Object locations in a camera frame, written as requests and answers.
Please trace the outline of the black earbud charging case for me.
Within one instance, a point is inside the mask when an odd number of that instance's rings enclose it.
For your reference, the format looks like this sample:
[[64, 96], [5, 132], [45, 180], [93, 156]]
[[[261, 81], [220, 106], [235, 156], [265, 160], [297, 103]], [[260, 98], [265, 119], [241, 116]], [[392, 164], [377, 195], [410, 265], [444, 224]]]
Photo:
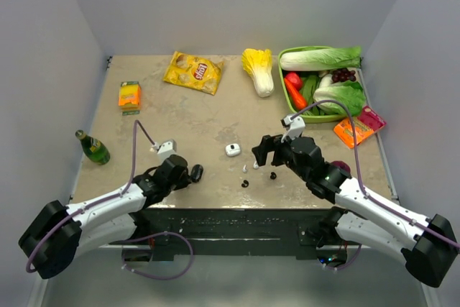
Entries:
[[190, 172], [190, 180], [192, 183], [198, 183], [203, 176], [204, 168], [200, 164], [196, 164], [192, 167]]

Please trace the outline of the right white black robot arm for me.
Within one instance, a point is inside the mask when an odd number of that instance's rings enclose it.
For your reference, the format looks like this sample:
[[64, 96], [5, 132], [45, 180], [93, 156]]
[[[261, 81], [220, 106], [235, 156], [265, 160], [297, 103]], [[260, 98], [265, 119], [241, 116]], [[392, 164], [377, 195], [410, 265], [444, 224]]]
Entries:
[[321, 238], [328, 244], [343, 239], [377, 249], [432, 288], [441, 285], [459, 255], [448, 219], [417, 214], [364, 187], [349, 172], [325, 161], [311, 137], [283, 141], [280, 135], [265, 135], [252, 153], [260, 166], [272, 153], [273, 166], [291, 169], [313, 195], [342, 208], [337, 220], [320, 227]]

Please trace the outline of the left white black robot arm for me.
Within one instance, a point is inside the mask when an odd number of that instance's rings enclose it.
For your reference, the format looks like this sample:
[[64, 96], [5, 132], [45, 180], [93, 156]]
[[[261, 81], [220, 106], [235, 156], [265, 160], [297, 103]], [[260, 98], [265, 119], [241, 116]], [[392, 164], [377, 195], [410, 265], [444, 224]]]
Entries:
[[149, 227], [134, 215], [189, 182], [187, 161], [171, 155], [160, 166], [98, 198], [67, 206], [58, 200], [47, 203], [19, 238], [18, 245], [27, 256], [26, 271], [49, 279], [78, 255], [103, 244], [143, 243]]

